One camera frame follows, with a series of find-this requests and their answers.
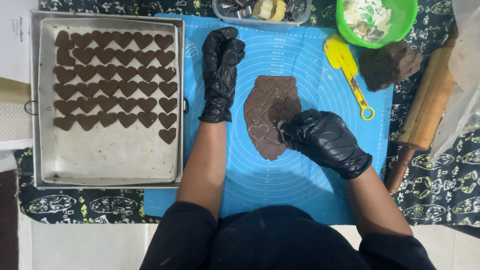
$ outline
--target flour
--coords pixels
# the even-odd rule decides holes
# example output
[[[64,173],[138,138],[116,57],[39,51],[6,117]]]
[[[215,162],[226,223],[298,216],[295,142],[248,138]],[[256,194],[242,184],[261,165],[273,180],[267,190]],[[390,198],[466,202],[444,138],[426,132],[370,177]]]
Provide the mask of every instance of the flour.
[[[344,0],[345,21],[360,38],[378,42],[390,29],[392,10],[380,0]]]

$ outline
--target blue silicone baking mat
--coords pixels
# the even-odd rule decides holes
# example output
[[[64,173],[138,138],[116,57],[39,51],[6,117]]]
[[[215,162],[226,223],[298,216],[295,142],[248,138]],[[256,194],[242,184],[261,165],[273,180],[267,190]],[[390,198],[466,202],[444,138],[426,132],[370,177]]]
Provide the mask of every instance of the blue silicone baking mat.
[[[185,115],[184,159],[188,159],[204,107],[202,44],[210,31],[228,24],[215,18],[157,14],[185,20],[184,96],[190,104]],[[294,76],[302,110],[315,108],[340,115],[355,134],[360,147],[373,155],[378,173],[384,167],[392,87],[377,93],[367,90],[363,78],[356,79],[368,104],[375,110],[370,121],[360,117],[360,107],[341,70],[331,68],[323,51],[334,29],[294,27],[290,30],[261,30],[237,26],[238,39],[245,42],[245,59],[237,66],[232,123],[227,123],[227,168],[220,217],[270,205],[294,205],[325,224],[352,224],[345,182],[330,169],[305,156],[286,150],[277,160],[264,160],[247,134],[243,104],[259,75]],[[354,57],[360,48],[352,46]],[[174,202],[176,190],[148,189],[144,211],[162,216]]]

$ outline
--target patterned tablecloth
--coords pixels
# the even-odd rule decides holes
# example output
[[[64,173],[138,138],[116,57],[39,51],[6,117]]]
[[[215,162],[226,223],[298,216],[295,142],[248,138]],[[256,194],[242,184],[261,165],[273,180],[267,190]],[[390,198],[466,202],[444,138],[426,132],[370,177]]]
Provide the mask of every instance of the patterned tablecloth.
[[[335,28],[335,0],[313,0],[304,26]],[[179,13],[215,17],[208,0],[42,0],[46,11],[94,12],[153,16]],[[453,20],[450,0],[419,0],[417,20],[405,37],[425,60],[420,72],[395,85],[385,173],[393,166],[395,140],[420,84],[429,55],[447,38]],[[158,223],[143,211],[143,190],[37,190],[33,183],[32,150],[15,152],[19,166],[19,200],[23,213],[44,223]],[[417,153],[394,200],[410,224],[480,223],[480,131],[457,139],[442,158],[429,162]]]

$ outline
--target black nitrile glove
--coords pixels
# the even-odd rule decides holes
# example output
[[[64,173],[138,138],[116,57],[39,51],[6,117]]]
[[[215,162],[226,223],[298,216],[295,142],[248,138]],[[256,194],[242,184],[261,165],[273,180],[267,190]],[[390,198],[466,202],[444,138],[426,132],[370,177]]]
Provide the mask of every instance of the black nitrile glove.
[[[237,84],[237,64],[245,57],[245,43],[235,39],[235,27],[223,27],[208,34],[202,46],[205,108],[198,118],[207,123],[231,122],[230,107]]]
[[[342,118],[331,111],[305,110],[282,129],[292,137],[287,148],[333,169],[345,180],[359,177],[372,163],[372,156],[360,149]]]

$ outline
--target wooden rolling pin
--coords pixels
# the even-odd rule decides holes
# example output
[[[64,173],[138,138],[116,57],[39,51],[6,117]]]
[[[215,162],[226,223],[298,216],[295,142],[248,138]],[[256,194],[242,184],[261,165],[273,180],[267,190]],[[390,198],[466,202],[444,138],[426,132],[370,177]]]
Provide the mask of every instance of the wooden rolling pin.
[[[396,142],[402,146],[402,149],[385,182],[390,193],[396,193],[400,187],[415,151],[426,151],[432,143],[450,93],[456,85],[448,69],[448,61],[457,37],[458,28],[454,21],[450,27],[448,39],[430,57],[415,99],[398,134]]]

